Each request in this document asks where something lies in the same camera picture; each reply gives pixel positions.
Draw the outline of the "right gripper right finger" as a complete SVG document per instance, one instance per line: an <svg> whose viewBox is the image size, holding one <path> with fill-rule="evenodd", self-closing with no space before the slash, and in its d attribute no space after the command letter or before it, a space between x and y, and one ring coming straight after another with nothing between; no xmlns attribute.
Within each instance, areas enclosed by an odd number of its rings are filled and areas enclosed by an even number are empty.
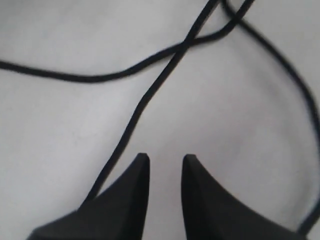
<svg viewBox="0 0 320 240"><path fill-rule="evenodd" d="M188 240L304 240L225 190L194 154L182 162L181 202Z"/></svg>

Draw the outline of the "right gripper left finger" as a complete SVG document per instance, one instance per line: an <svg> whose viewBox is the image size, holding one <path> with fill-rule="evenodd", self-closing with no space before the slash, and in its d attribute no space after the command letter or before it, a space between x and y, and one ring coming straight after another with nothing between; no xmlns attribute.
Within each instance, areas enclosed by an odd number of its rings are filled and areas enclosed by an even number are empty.
<svg viewBox="0 0 320 240"><path fill-rule="evenodd" d="M140 240L150 190L150 159L139 153L124 173L78 210L34 229L30 240Z"/></svg>

